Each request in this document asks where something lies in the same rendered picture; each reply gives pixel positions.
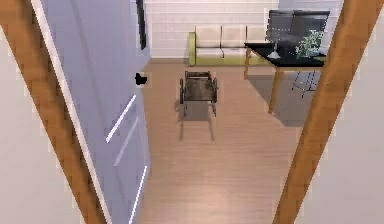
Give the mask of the cream and green sofa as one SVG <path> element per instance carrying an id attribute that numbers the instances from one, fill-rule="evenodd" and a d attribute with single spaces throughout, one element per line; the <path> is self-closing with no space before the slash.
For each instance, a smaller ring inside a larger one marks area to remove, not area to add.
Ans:
<path id="1" fill-rule="evenodd" d="M 259 25 L 196 25 L 188 35 L 190 66 L 244 66 L 246 43 L 267 43 Z"/>

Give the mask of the pale blue room door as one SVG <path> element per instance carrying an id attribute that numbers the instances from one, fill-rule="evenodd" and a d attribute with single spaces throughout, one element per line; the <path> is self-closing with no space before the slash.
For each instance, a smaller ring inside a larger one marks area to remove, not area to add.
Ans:
<path id="1" fill-rule="evenodd" d="M 134 0 L 31 0 L 107 224 L 139 224 L 149 172 Z"/>

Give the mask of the small grey table lamp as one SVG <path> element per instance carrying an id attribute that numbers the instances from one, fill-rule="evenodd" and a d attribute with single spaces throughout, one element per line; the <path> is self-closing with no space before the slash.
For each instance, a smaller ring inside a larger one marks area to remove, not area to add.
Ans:
<path id="1" fill-rule="evenodd" d="M 270 58 L 270 59 L 279 59 L 280 58 L 280 56 L 277 52 L 277 47 L 278 47 L 278 43 L 275 42 L 273 51 L 268 55 L 268 58 Z"/>

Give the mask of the black top wooden table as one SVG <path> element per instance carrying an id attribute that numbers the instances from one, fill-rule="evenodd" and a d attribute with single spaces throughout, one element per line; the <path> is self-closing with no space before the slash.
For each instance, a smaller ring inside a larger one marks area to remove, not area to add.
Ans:
<path id="1" fill-rule="evenodd" d="M 273 43 L 245 43 L 245 47 L 246 59 L 244 68 L 244 78 L 247 78 L 248 75 L 251 53 L 258 55 L 260 58 L 267 61 L 275 69 L 272 92 L 269 101 L 269 114 L 274 111 L 274 106 L 279 92 L 280 81 L 285 72 L 321 71 L 326 59 L 326 56 L 324 54 L 318 54 L 317 56 L 305 58 L 297 57 L 296 55 L 285 53 L 284 51 L 279 54 L 279 58 L 277 59 L 269 58 L 268 55 L 274 51 Z"/>

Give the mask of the black office chair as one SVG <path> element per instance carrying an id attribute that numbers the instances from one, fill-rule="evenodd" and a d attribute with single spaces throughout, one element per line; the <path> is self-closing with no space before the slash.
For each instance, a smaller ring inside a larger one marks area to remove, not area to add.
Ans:
<path id="1" fill-rule="evenodd" d="M 295 47 L 311 30 L 324 32 L 329 15 L 327 10 L 270 10 L 266 39 L 278 43 L 278 54 L 296 55 Z"/>

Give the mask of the green house plant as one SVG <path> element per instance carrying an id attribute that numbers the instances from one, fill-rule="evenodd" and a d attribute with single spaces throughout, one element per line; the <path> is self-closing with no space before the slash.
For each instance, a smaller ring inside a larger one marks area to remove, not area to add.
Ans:
<path id="1" fill-rule="evenodd" d="M 296 56 L 298 58 L 309 58 L 317 56 L 319 54 L 319 48 L 323 36 L 323 31 L 311 30 L 310 34 L 301 40 L 295 47 Z"/>

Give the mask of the black framed wall picture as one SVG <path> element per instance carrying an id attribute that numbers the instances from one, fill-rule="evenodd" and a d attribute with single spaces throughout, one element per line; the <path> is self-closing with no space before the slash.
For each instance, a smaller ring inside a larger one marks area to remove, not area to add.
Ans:
<path id="1" fill-rule="evenodd" d="M 144 0 L 136 0 L 136 6 L 139 26 L 140 49 L 144 50 L 147 46 Z"/>

